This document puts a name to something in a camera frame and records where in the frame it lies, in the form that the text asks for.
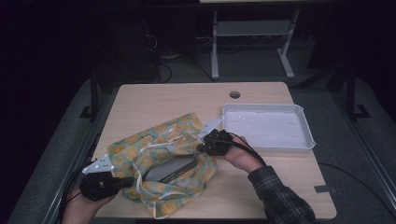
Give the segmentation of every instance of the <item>plaid sleeve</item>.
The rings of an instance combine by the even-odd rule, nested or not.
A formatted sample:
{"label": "plaid sleeve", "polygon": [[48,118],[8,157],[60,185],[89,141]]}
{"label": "plaid sleeve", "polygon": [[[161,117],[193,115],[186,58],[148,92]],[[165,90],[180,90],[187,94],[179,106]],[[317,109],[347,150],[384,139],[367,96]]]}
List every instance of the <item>plaid sleeve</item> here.
{"label": "plaid sleeve", "polygon": [[271,166],[259,168],[247,178],[263,201],[265,215],[271,223],[317,223],[311,206],[285,187]]}

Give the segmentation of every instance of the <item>plastic tray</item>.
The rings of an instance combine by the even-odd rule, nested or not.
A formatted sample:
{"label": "plastic tray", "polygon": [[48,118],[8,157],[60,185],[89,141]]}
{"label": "plastic tray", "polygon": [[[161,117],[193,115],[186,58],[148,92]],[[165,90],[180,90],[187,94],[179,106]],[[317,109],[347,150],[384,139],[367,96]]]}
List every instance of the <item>plastic tray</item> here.
{"label": "plastic tray", "polygon": [[222,114],[222,128],[258,151],[301,152],[316,144],[299,105],[226,104]]}

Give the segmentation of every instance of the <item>round hole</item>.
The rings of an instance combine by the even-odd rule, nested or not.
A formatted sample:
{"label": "round hole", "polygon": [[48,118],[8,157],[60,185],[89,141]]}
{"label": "round hole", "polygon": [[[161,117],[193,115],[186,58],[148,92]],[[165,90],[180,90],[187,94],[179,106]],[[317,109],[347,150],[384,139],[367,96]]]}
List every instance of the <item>round hole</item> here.
{"label": "round hole", "polygon": [[233,99],[238,99],[239,97],[241,97],[241,93],[239,93],[239,91],[231,91],[230,97]]}

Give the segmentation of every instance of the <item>fabric bag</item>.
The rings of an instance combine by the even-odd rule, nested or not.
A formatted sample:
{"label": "fabric bag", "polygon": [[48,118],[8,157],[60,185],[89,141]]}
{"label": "fabric bag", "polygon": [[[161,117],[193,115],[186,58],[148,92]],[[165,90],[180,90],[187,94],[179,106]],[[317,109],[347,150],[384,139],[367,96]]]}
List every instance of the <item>fabric bag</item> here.
{"label": "fabric bag", "polygon": [[[169,217],[201,195],[217,172],[216,159],[195,149],[202,127],[196,114],[190,113],[110,145],[114,176],[136,179],[131,188],[123,189],[123,195],[143,203],[157,219]],[[181,155],[194,155],[196,166],[169,183],[143,179],[156,165]]]}

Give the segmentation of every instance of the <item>wooden table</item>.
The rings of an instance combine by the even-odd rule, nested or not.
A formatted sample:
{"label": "wooden table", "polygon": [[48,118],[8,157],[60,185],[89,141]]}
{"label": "wooden table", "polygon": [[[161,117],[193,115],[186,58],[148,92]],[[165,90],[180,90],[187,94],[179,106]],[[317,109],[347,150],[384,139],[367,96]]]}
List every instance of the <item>wooden table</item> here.
{"label": "wooden table", "polygon": [[[240,98],[231,98],[231,91],[239,91]],[[119,90],[93,157],[102,157],[107,146],[126,136],[190,112],[195,112],[203,122],[216,119],[226,103],[293,104],[293,101],[281,82],[125,85]],[[314,189],[325,182],[312,150],[261,155],[283,183],[312,206],[317,218],[335,217],[330,194],[316,193]],[[227,161],[218,161],[218,166],[219,173],[203,195],[169,218],[265,218],[262,202],[247,173]],[[96,216],[152,218],[143,204],[129,201],[121,192]]]}

